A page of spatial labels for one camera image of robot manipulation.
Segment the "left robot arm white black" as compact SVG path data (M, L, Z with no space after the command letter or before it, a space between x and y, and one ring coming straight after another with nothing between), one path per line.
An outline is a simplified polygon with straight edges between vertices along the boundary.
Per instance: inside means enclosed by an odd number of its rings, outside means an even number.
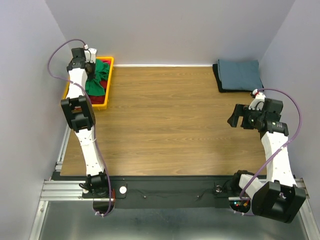
M111 187L98 150L94 109L85 91L87 80L95 75L97 50L84 45L73 48L71 53L72 59L66 67L69 74L68 92L60 105L84 157L86 180L80 187L94 198L107 198L111 195Z

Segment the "green t shirt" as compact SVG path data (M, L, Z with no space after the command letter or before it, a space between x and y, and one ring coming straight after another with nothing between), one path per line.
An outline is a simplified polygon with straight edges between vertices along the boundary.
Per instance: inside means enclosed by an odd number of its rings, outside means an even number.
M110 65L100 59L95 62L94 77L88 77L85 83L85 91L89 96L100 97L106 93L106 87L102 81L107 81L110 73Z

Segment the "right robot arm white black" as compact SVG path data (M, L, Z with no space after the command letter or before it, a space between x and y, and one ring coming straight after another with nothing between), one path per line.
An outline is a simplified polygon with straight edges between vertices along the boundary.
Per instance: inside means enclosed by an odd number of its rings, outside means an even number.
M227 123L235 128L242 117L241 127L257 130L266 158L266 181L253 173L238 170L230 187L250 204L252 213L283 223L291 223L306 200L305 190L298 187L292 174L288 141L289 130L281 122L283 102L256 97L251 104L236 104Z

